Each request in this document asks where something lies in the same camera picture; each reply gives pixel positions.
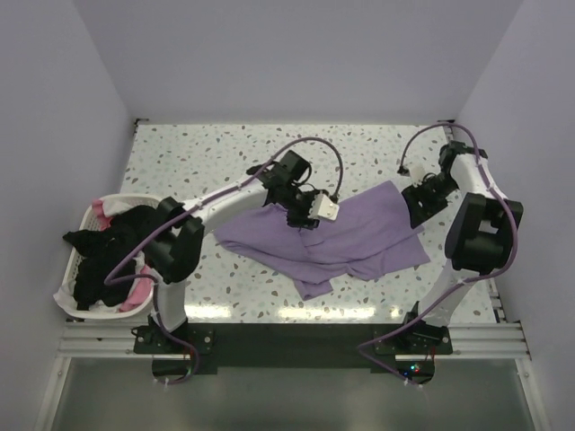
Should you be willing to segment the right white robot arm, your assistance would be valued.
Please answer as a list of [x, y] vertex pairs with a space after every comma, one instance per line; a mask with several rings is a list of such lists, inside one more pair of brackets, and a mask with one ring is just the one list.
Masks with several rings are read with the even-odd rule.
[[446, 209], [452, 193], [461, 194], [443, 246], [446, 263], [434, 286], [412, 309], [414, 319], [425, 324], [415, 321], [400, 331], [402, 346], [412, 353], [431, 343], [427, 325], [448, 326], [472, 287], [509, 268], [524, 213], [523, 205], [508, 199], [496, 185], [483, 150], [451, 141], [440, 149], [438, 164], [438, 173], [413, 176], [412, 185], [402, 191], [413, 229]]

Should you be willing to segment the purple t shirt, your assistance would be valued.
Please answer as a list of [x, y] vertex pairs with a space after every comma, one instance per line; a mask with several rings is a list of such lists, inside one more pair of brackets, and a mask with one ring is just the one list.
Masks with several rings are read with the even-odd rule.
[[430, 261], [391, 181], [345, 199], [335, 221], [313, 230], [288, 226], [286, 210], [269, 205], [242, 213], [213, 234], [225, 250], [292, 279], [304, 300], [329, 294], [335, 277], [370, 281]]

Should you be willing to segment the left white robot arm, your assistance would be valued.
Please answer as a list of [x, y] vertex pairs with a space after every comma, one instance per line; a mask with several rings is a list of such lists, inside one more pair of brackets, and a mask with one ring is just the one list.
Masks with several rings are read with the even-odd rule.
[[289, 150], [278, 162], [253, 166], [247, 176], [203, 197], [178, 202], [165, 198], [154, 221], [155, 238], [143, 249], [146, 264], [160, 276], [153, 293], [155, 343], [166, 352], [186, 341], [185, 281], [199, 264], [204, 237], [241, 213], [268, 204], [287, 211], [289, 227], [314, 229], [337, 218], [337, 199], [326, 190], [302, 191], [311, 165]]

